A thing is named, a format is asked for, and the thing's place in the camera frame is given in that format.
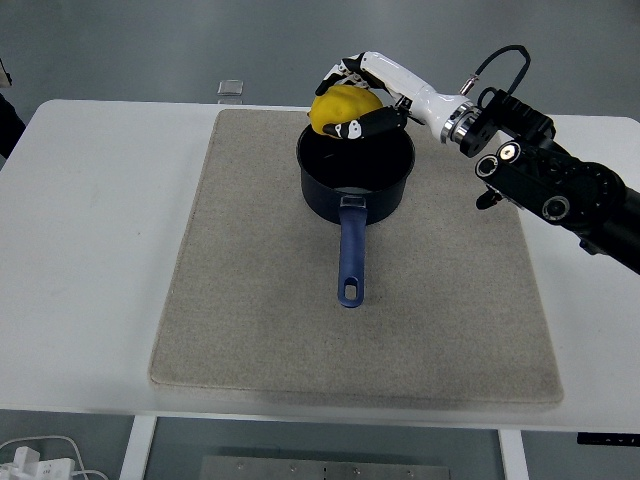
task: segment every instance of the white table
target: white table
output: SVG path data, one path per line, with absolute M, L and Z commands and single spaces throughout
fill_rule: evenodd
M 565 389 L 558 408 L 334 408 L 156 392 L 150 354 L 223 108 L 233 107 L 58 100 L 37 111 L 0 172 L 0 408 L 640 433 L 640 277 L 527 212 Z M 556 140 L 574 156 L 640 189 L 640 124 L 554 120 Z

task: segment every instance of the lemon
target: lemon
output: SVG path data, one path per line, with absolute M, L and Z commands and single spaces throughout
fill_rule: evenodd
M 333 85 L 313 100 L 309 111 L 311 128 L 326 135 L 322 131 L 325 125 L 350 122 L 378 108 L 382 108 L 382 102 L 375 93 L 353 85 Z

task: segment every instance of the black saucepan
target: black saucepan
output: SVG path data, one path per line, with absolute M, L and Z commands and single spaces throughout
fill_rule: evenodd
M 322 218 L 341 225 L 338 300 L 364 300 L 365 226 L 398 207 L 414 164 L 413 142 L 402 129 L 358 140 L 318 135 L 298 139 L 302 194 Z

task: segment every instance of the robot finger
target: robot finger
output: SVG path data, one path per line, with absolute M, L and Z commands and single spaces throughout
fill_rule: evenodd
M 322 131 L 334 138 L 356 140 L 389 132 L 407 125 L 407 113 L 394 107 L 383 107 L 350 122 L 327 124 Z

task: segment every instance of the blue handle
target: blue handle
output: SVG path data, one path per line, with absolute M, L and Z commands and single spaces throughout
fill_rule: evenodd
M 340 202 L 340 269 L 338 300 L 348 308 L 358 307 L 364 300 L 364 231 L 367 207 L 364 198 L 345 196 Z

